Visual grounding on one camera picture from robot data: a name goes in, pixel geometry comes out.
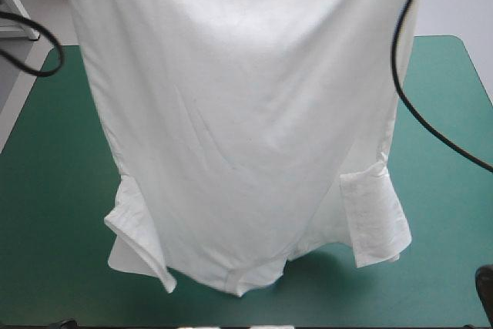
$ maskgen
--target green mat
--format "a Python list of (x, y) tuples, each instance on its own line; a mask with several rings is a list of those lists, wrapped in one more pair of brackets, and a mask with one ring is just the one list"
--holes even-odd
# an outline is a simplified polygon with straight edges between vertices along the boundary
[[(399, 108), (390, 168), (412, 245), (394, 264), (356, 269), (329, 245), (288, 263), (274, 285), (239, 299), (173, 271), (111, 270), (102, 222), (119, 176), (89, 94), (79, 48), (39, 80), (0, 155), (0, 321), (82, 325), (488, 325), (474, 274), (493, 264), (493, 176), (454, 154)], [(54, 53), (45, 63), (56, 63)], [(406, 90), (460, 145), (493, 162), (493, 108), (462, 42), (416, 38)]]

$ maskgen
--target white shirt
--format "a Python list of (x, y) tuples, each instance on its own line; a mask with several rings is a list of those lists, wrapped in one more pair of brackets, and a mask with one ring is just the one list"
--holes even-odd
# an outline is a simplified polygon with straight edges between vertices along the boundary
[(326, 243), (362, 267), (411, 242), (387, 171), (404, 0), (70, 2), (122, 177), (111, 267), (241, 296)]

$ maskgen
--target black wire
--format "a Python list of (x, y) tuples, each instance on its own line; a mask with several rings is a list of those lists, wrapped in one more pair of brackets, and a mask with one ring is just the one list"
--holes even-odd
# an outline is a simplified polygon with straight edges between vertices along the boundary
[(20, 61), (12, 54), (7, 53), (3, 49), (0, 49), (0, 56), (7, 59), (11, 64), (13, 64), (18, 69), (28, 73), (29, 75), (34, 75), (38, 77), (47, 77), (54, 75), (62, 68), (63, 63), (65, 62), (65, 55), (63, 53), (62, 45), (60, 44), (58, 39), (45, 26), (40, 25), (39, 23), (32, 21), (29, 18), (9, 12), (0, 12), (0, 18), (9, 19), (11, 21), (22, 23), (23, 25), (27, 25), (28, 27), (33, 28), (34, 30), (38, 31), (40, 34), (45, 36), (53, 44), (53, 46), (56, 48), (59, 54), (59, 65), (57, 65), (54, 69), (51, 69), (49, 71), (40, 71), (37, 69), (33, 69), (32, 67), (29, 67), (24, 62)]
[(409, 99), (406, 97), (404, 91), (402, 90), (401, 83), (399, 81), (399, 75), (397, 74), (397, 44), (399, 42), (399, 36), (401, 35), (402, 25), (404, 24), (404, 20), (406, 18), (407, 12), (409, 11), (409, 8), (411, 7), (413, 1), (414, 0), (406, 0), (406, 3), (401, 11), (401, 14), (399, 15), (399, 20), (397, 22), (397, 26), (394, 32), (394, 38), (392, 40), (391, 67), (392, 67), (392, 77), (394, 77), (394, 85), (395, 85), (395, 89), (397, 90), (397, 94), (401, 98), (403, 104), (407, 107), (407, 109), (409, 109), (409, 112), (411, 112), (414, 118), (417, 121), (419, 121), (419, 123), (422, 126), (424, 126), (426, 130), (428, 130), (430, 133), (436, 136), (444, 144), (452, 148), (455, 152), (461, 154), (465, 158), (481, 166), (483, 169), (493, 173), (493, 166), (491, 164), (486, 163), (480, 160), (479, 158), (473, 156), (469, 152), (465, 151), (460, 146), (450, 141), (449, 138), (438, 132), (432, 125), (430, 125), (423, 118), (423, 116), (421, 116), (421, 114), (414, 108), (411, 102), (409, 102)]

